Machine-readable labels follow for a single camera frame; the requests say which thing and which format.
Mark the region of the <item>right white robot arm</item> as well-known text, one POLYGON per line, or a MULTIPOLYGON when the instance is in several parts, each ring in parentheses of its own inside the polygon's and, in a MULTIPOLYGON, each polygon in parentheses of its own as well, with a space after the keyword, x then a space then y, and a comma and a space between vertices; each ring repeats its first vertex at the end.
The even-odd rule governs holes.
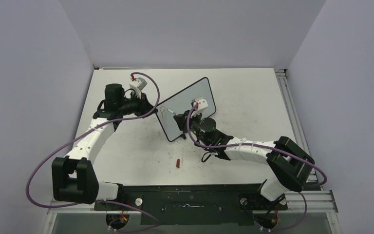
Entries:
POLYGON ((292 139, 280 137, 276 141, 250 141, 227 135, 216 128, 210 117, 203 118, 196 111, 173 114, 180 131, 188 134, 197 147, 219 159, 245 160, 270 167, 273 176, 262 183, 256 203, 270 208, 287 191, 301 192, 314 168, 314 160, 292 139))

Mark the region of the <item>small black-framed whiteboard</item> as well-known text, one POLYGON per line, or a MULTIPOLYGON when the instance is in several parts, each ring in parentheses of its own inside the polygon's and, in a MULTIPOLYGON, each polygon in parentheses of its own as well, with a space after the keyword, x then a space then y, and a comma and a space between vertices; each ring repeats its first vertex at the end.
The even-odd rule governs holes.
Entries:
POLYGON ((176 114, 183 114, 186 110, 192 108, 192 100, 198 97, 203 97, 208 102, 208 108, 203 111, 203 117, 214 115, 217 108, 207 77, 199 79, 158 104, 156 116, 169 142, 181 137, 183 132, 179 130, 173 119, 174 115, 169 113, 167 109, 174 111, 176 114))

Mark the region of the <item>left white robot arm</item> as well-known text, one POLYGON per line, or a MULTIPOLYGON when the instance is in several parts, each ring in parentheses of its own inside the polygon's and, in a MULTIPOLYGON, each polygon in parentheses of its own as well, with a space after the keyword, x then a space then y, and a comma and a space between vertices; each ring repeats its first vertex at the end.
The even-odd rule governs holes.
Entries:
POLYGON ((99 103, 93 119, 85 133, 64 157, 52 162, 54 199, 57 201, 92 204, 107 200, 114 210, 120 210, 126 197, 119 192, 116 183, 100 182, 93 163, 107 139, 117 130, 124 116, 147 117, 156 113, 147 95, 143 93, 146 83, 139 80, 130 83, 130 97, 121 84, 108 84, 105 98, 99 103))

